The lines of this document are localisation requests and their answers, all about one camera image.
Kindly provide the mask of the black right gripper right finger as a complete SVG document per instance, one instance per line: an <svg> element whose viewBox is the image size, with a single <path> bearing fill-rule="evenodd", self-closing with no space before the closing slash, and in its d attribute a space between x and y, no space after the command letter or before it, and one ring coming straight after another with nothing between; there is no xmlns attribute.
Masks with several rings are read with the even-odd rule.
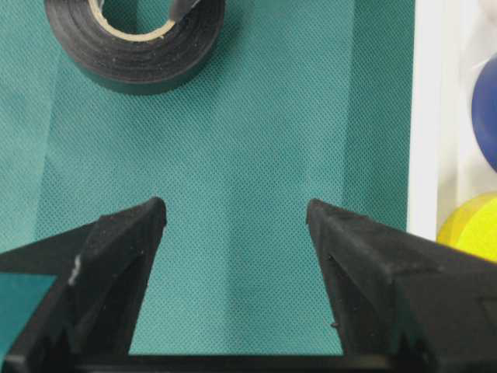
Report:
<svg viewBox="0 0 497 373"><path fill-rule="evenodd" d="M496 265L321 200L306 222L347 356L496 370Z"/></svg>

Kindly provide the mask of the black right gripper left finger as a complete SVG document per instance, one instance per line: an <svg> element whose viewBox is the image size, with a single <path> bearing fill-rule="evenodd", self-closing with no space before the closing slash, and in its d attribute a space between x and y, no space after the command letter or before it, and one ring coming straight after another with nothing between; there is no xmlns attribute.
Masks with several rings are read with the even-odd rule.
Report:
<svg viewBox="0 0 497 373"><path fill-rule="evenodd" d="M66 372L129 353L165 230L153 197L1 254L1 370Z"/></svg>

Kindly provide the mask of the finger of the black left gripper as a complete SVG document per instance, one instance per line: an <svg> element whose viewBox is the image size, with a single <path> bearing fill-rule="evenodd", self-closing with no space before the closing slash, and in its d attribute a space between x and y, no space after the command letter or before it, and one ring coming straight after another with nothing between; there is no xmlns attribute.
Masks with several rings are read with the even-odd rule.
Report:
<svg viewBox="0 0 497 373"><path fill-rule="evenodd" d="M169 6L169 18L184 18L198 2L199 0L172 0Z"/></svg>

